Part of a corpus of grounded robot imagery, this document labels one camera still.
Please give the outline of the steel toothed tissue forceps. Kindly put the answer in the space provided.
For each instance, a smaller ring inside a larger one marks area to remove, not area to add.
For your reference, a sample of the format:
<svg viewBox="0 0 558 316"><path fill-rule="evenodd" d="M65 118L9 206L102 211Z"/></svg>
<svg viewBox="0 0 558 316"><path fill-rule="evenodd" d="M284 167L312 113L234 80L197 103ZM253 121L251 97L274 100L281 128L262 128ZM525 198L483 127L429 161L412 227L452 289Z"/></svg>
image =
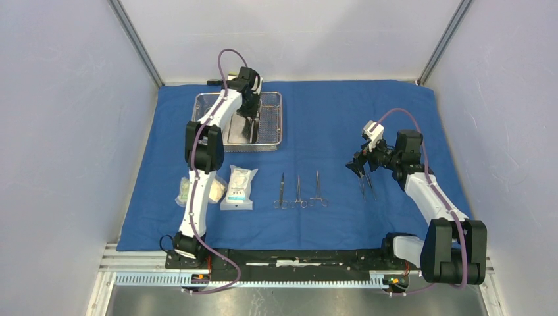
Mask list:
<svg viewBox="0 0 558 316"><path fill-rule="evenodd" d="M370 190L372 192L372 196L374 198L374 201L378 201L377 195L376 195L376 190L374 189L374 185L372 183L372 179L370 177L370 174L368 172L365 171L365 177L368 183L368 186L370 187Z"/></svg>

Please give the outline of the metal mesh tray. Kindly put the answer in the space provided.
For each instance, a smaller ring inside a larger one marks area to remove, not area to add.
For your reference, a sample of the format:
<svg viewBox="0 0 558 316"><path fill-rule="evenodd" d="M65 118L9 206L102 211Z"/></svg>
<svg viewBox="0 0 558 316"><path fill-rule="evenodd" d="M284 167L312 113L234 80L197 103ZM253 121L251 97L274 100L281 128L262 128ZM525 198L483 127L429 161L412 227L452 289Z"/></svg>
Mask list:
<svg viewBox="0 0 558 316"><path fill-rule="evenodd" d="M282 142L282 95L278 92L263 92L260 101L261 116L256 144L228 144L229 121L222 130L225 152L269 152L278 149Z"/></svg>

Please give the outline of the steel hemostat forceps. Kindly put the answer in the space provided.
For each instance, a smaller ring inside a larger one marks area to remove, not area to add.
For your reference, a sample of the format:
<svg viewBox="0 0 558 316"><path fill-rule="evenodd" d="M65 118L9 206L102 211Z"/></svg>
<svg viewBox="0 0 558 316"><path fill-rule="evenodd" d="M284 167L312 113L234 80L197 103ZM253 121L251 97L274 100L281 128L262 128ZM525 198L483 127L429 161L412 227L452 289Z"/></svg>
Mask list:
<svg viewBox="0 0 558 316"><path fill-rule="evenodd" d="M322 205L323 207L328 207L328 200L322 196L322 192L321 192L321 184L320 184L320 174L319 171L316 170L316 190L315 190L315 196L314 197L310 197L308 199L308 206L309 207L313 207L317 204Z"/></svg>

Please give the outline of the steel ring-handled forceps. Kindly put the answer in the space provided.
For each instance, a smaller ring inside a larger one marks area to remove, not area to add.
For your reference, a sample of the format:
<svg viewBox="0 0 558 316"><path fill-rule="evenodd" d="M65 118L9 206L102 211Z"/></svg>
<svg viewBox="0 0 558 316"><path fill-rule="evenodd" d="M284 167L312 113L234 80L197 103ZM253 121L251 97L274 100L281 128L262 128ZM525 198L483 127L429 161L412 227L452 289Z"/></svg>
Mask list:
<svg viewBox="0 0 558 316"><path fill-rule="evenodd" d="M295 200L289 204L290 208L295 208L300 206L301 208L305 209L308 206L307 200L302 199L301 194L301 178L300 176L297 177L297 188L296 188L296 195Z"/></svg>

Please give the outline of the white sterile packet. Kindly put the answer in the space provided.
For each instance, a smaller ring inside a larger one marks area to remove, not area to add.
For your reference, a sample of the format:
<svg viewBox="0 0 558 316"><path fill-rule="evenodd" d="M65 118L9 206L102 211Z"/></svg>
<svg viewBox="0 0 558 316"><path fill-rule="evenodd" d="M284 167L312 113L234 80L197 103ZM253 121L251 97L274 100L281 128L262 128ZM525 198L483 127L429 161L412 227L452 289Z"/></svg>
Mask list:
<svg viewBox="0 0 558 316"><path fill-rule="evenodd" d="M245 169L230 165L231 173L225 198L220 204L221 211L251 211L253 201L251 183L258 169Z"/></svg>

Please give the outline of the steel surgical scissors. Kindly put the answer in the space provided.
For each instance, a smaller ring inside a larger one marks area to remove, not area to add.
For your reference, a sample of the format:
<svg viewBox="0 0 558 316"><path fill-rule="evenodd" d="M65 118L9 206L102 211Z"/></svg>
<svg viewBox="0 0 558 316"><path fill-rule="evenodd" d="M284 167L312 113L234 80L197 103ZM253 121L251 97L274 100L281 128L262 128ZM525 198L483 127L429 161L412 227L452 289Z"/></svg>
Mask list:
<svg viewBox="0 0 558 316"><path fill-rule="evenodd" d="M275 209L287 209L288 208L288 202L284 199L284 186L285 186L285 180L284 180L284 174L282 174L281 179L280 179L279 197L276 201L273 202L273 207Z"/></svg>

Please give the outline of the green sterile packet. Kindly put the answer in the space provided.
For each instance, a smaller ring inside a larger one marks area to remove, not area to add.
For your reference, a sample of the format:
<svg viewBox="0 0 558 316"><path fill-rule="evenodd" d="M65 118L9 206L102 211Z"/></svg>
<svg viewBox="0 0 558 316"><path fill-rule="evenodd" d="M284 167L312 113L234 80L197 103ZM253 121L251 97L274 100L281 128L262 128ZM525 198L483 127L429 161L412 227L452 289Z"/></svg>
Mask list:
<svg viewBox="0 0 558 316"><path fill-rule="evenodd" d="M185 207L186 203L188 202L189 186L190 186L189 179L186 177L181 177L179 189L178 189L178 195L175 198L176 204L180 207Z"/></svg>

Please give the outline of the beige gauze packet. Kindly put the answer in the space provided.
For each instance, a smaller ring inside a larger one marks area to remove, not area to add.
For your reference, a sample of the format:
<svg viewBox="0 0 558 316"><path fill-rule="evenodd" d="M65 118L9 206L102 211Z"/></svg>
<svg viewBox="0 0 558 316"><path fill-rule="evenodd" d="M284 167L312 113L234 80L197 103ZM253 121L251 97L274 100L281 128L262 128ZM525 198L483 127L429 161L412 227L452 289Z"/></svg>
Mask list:
<svg viewBox="0 0 558 316"><path fill-rule="evenodd" d="M219 203L223 199L223 196L225 195L227 189L228 189L227 181L225 181L223 178L221 178L219 175L216 174L211 183L209 202Z"/></svg>

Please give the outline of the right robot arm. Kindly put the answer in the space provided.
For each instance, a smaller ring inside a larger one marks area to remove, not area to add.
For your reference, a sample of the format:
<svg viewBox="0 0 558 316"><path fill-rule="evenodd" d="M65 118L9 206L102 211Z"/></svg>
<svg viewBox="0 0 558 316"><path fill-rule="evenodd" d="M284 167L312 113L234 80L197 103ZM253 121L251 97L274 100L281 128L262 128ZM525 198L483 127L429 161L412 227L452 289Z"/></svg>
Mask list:
<svg viewBox="0 0 558 316"><path fill-rule="evenodd" d="M363 129L365 144L346 167L360 179L383 167L411 198L428 224L425 238L390 233L384 239L380 260L389 269L405 261L418 267L426 282L454 286L480 285L486 277L488 231L480 220L470 219L439 186L421 149L423 135L400 130L394 146L383 137L383 126Z"/></svg>

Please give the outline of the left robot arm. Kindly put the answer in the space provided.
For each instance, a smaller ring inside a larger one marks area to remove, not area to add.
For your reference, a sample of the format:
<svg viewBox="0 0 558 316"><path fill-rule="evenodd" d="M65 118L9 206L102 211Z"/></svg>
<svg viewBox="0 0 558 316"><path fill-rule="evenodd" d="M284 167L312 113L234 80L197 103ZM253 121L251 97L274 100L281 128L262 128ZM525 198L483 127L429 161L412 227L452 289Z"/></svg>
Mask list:
<svg viewBox="0 0 558 316"><path fill-rule="evenodd" d="M207 259L207 248L203 243L205 217L211 185L224 162L222 131L234 114L256 117L262 83L256 70L241 67L237 76L223 82L219 97L211 108L199 120L186 125L185 159L190 184L184 218L173 237L173 248L191 268L201 267Z"/></svg>

